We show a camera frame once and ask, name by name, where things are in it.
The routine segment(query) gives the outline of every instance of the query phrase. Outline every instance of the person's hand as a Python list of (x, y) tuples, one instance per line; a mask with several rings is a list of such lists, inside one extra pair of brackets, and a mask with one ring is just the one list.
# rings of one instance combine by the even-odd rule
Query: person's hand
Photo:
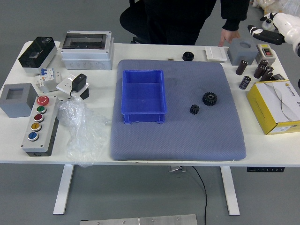
[(227, 41), (228, 43), (231, 44), (233, 38), (240, 38), (240, 33), (239, 33), (238, 30), (229, 31), (229, 30), (222, 29), (222, 31), (221, 31), (221, 40), (220, 40), (218, 46), (223, 47), (225, 41)]

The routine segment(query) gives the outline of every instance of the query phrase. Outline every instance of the yellow button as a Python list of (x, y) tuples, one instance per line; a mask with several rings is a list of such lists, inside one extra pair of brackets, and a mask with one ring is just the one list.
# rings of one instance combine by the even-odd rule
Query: yellow button
[(33, 123), (31, 125), (31, 130), (33, 131), (39, 131), (42, 128), (42, 125), (40, 125), (39, 123)]

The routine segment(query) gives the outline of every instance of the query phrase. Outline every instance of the gray square box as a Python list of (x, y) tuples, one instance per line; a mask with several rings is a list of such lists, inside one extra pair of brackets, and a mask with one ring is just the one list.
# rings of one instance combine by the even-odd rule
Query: gray square box
[(31, 83), (5, 84), (0, 107), (10, 118), (30, 116), (37, 95)]
[(242, 60), (251, 65), (258, 54), (258, 50), (252, 38), (234, 38), (227, 54), (233, 66), (238, 66)]

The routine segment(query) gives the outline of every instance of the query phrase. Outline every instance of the gray cushion pad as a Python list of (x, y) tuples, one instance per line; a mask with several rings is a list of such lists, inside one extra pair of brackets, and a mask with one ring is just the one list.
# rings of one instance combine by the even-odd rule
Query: gray cushion pad
[[(165, 123), (124, 124), (121, 114), (125, 69), (161, 69), (165, 76)], [(217, 103), (206, 106), (205, 92)], [(189, 112), (197, 104), (198, 114)], [(114, 160), (232, 161), (246, 157), (244, 136), (222, 65), (214, 62), (122, 60), (112, 116)]]

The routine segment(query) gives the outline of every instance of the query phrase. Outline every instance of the plastic bag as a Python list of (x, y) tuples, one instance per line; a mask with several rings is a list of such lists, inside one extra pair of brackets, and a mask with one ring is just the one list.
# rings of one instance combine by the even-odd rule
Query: plastic bag
[(58, 119), (71, 134), (67, 156), (82, 167), (93, 165), (107, 143), (105, 124), (110, 121), (104, 116), (94, 115), (80, 97), (62, 102)]
[(261, 7), (265, 14), (285, 13), (300, 17), (299, 0), (252, 0), (253, 7)]

